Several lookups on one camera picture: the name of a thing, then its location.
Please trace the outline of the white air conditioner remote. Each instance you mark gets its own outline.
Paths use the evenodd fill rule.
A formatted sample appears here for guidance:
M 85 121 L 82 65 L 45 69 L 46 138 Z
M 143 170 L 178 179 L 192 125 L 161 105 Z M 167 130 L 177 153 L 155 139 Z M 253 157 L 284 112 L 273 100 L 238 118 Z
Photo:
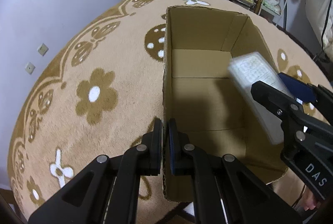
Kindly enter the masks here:
M 282 143 L 283 109 L 273 103 L 273 97 L 290 97 L 292 94 L 278 74 L 258 52 L 232 58 L 228 70 L 237 89 L 265 130 L 270 143 Z

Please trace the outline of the brown cardboard box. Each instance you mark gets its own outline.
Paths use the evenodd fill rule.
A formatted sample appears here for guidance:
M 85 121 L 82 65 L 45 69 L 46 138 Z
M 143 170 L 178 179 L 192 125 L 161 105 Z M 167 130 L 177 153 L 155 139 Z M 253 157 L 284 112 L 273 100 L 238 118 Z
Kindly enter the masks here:
M 283 176 L 281 144 L 271 144 L 228 71 L 231 59 L 258 52 L 275 62 L 258 26 L 240 12 L 173 6 L 166 11 L 164 119 L 206 153 L 234 155 L 264 183 Z

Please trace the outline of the beige floral butterfly rug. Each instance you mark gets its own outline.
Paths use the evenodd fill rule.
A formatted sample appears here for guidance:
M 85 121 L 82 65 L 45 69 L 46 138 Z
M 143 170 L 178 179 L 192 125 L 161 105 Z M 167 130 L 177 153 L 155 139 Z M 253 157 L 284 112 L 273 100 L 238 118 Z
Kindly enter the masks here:
M 264 18 L 226 0 L 123 0 L 79 32 L 51 61 L 27 97 L 12 134 L 8 173 L 29 218 L 98 155 L 136 146 L 164 119 L 163 78 L 169 7 L 208 7 L 248 15 L 283 72 L 330 83 L 311 57 Z

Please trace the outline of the lower white wall socket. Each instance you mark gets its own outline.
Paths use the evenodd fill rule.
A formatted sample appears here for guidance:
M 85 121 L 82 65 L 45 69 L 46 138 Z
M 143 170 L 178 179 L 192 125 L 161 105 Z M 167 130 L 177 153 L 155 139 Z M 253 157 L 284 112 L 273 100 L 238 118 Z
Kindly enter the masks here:
M 33 71 L 35 70 L 35 65 L 33 64 L 33 63 L 31 63 L 31 62 L 28 62 L 27 64 L 26 64 L 26 66 L 25 66 L 25 71 L 29 74 L 29 75 L 31 75 L 32 73 L 33 73 Z

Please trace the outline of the white wall socket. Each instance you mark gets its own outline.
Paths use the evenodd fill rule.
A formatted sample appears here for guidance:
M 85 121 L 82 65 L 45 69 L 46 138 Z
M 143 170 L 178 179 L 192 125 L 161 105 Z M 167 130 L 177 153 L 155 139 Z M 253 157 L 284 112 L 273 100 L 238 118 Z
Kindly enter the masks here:
M 31 75 L 32 73 L 33 73 L 33 71 L 35 70 L 35 65 L 33 64 L 33 63 L 31 63 L 31 62 L 28 62 L 27 64 L 26 64 L 26 66 L 25 66 L 25 71 L 29 74 L 29 75 Z
M 44 56 L 47 51 L 48 51 L 48 47 L 45 44 L 41 44 L 38 49 L 37 49 L 38 53 L 42 56 Z

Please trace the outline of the upper white wall socket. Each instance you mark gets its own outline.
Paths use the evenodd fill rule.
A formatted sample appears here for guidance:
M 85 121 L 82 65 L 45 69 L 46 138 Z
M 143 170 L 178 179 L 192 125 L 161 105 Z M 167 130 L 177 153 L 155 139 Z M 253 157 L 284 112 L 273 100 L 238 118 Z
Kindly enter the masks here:
M 48 47 L 45 44 L 41 44 L 38 49 L 37 49 L 38 53 L 42 56 L 44 56 L 47 51 L 48 51 Z

